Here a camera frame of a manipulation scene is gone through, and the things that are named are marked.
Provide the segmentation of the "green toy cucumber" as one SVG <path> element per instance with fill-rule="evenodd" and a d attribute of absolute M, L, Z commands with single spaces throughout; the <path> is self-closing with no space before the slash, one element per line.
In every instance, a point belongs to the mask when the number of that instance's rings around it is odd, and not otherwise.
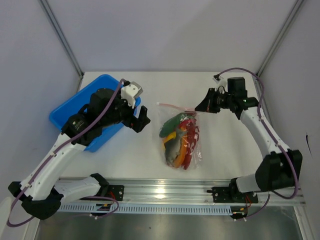
<path fill-rule="evenodd" d="M 171 117 L 162 125 L 161 130 L 159 132 L 159 137 L 167 137 L 170 133 L 174 132 L 183 121 L 194 118 L 195 116 L 195 112 L 187 111 L 178 113 L 176 116 Z"/>

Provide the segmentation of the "yellow toy mango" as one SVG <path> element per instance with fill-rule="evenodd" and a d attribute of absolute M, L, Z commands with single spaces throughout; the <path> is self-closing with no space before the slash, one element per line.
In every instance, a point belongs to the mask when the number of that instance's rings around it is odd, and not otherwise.
<path fill-rule="evenodd" d="M 164 137 L 164 138 L 162 139 L 162 142 L 163 142 L 163 143 L 166 143 L 166 142 L 168 142 L 168 141 L 170 141 L 170 140 L 172 140 L 172 139 L 175 139 L 176 136 L 177 136 L 177 132 L 176 132 L 176 131 L 173 131 L 173 132 L 170 133 L 168 136 Z"/>

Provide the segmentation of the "clear pink-dotted zip bag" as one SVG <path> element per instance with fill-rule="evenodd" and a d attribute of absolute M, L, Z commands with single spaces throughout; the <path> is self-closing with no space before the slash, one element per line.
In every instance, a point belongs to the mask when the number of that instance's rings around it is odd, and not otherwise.
<path fill-rule="evenodd" d="M 202 161 L 199 113 L 190 107 L 156 104 L 159 152 L 168 167 L 180 171 L 196 168 Z"/>

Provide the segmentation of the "grey toy fish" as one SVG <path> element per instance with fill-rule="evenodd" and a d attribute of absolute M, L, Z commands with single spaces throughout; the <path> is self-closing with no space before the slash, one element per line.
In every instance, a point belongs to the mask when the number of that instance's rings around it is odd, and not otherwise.
<path fill-rule="evenodd" d="M 164 143 L 164 156 L 168 165 L 174 167 L 174 160 L 179 155 L 182 138 L 178 137 L 175 139 L 171 139 L 168 142 Z"/>

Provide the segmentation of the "toy steak slice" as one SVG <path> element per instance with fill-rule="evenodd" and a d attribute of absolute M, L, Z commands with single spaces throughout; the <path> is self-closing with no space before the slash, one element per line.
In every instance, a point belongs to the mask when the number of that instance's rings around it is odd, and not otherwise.
<path fill-rule="evenodd" d="M 173 162 L 174 168 L 179 168 L 184 162 L 185 156 L 187 154 L 187 146 L 188 146 L 187 142 L 185 140 L 182 140 L 182 143 L 179 149 L 179 155 L 175 158 Z"/>

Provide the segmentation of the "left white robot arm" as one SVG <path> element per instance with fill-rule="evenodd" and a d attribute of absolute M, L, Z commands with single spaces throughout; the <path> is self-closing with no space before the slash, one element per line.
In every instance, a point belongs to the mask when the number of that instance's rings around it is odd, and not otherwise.
<path fill-rule="evenodd" d="M 107 127 L 122 123 L 139 133 L 150 123 L 148 109 L 140 108 L 135 117 L 136 99 L 143 92 L 136 83 L 116 88 L 100 88 L 89 103 L 71 115 L 61 129 L 55 145 L 39 166 L 23 181 L 13 181 L 8 190 L 21 201 L 22 208 L 39 220 L 54 215 L 61 205 L 83 198 L 110 197 L 109 182 L 99 173 L 66 185 L 56 182 L 71 160 L 100 137 Z"/>

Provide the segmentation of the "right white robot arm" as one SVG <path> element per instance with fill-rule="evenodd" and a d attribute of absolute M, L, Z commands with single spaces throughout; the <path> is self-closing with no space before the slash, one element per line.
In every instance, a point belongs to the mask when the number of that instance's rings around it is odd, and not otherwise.
<path fill-rule="evenodd" d="M 272 128 L 261 110 L 261 103 L 249 97 L 243 77 L 231 77 L 226 86 L 209 88 L 204 99 L 195 107 L 197 112 L 217 114 L 230 110 L 248 129 L 255 140 L 262 162 L 254 174 L 236 177 L 230 181 L 228 196 L 239 202 L 249 192 L 273 192 L 293 187 L 293 199 L 299 190 L 299 176 L 303 156 L 292 150 Z"/>

